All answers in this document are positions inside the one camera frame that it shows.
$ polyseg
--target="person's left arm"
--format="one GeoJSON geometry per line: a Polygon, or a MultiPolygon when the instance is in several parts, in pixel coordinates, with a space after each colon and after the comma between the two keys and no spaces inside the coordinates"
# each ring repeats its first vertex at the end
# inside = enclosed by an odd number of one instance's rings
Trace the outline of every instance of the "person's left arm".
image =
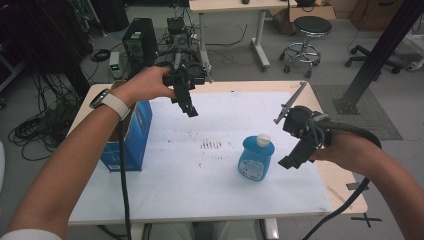
{"type": "MultiPolygon", "coordinates": [[[[112,91],[127,106],[156,97],[175,98],[162,83],[169,73],[152,67],[112,91]]],[[[119,121],[106,105],[93,110],[49,158],[14,213],[7,232],[41,229],[65,239],[68,220],[109,136],[119,121]]]]}

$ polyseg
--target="smartwatch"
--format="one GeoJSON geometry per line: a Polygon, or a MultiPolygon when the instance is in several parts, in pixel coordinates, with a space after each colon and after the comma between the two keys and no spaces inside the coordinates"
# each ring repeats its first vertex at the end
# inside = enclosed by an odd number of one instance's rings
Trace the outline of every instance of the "smartwatch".
{"type": "Polygon", "coordinates": [[[125,117],[128,115],[128,113],[130,112],[130,109],[128,108],[128,106],[124,102],[122,102],[121,99],[113,96],[110,93],[110,89],[107,89],[107,88],[101,91],[93,99],[93,101],[91,101],[90,107],[92,109],[96,109],[102,104],[115,110],[115,112],[119,115],[121,120],[124,120],[125,117]]]}

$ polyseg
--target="white bottle cap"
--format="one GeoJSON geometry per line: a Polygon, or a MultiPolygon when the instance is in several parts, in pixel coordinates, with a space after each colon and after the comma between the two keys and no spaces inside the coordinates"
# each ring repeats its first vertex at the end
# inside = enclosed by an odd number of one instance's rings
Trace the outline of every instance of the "white bottle cap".
{"type": "Polygon", "coordinates": [[[266,147],[271,142],[271,137],[267,134],[261,133],[256,137],[256,143],[260,147],[266,147]]]}

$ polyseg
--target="bottle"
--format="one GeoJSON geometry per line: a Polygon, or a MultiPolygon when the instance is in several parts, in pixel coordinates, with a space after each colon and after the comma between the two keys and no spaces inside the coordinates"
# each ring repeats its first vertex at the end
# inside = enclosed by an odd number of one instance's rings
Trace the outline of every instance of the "bottle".
{"type": "Polygon", "coordinates": [[[249,179],[261,181],[268,172],[271,155],[275,151],[271,137],[267,134],[247,137],[243,147],[238,163],[239,172],[249,179]]]}

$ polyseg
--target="hand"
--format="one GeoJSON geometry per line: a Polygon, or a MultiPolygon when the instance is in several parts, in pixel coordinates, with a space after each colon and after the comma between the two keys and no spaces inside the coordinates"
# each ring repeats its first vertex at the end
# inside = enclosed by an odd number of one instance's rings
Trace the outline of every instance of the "hand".
{"type": "Polygon", "coordinates": [[[375,171],[385,154],[379,147],[365,138],[345,131],[332,131],[331,145],[318,149],[311,160],[328,160],[340,167],[368,176],[375,171]]]}
{"type": "Polygon", "coordinates": [[[146,68],[124,85],[114,89],[112,94],[124,101],[127,106],[140,100],[151,100],[157,97],[176,98],[174,91],[162,82],[162,78],[169,73],[168,68],[146,68]]]}

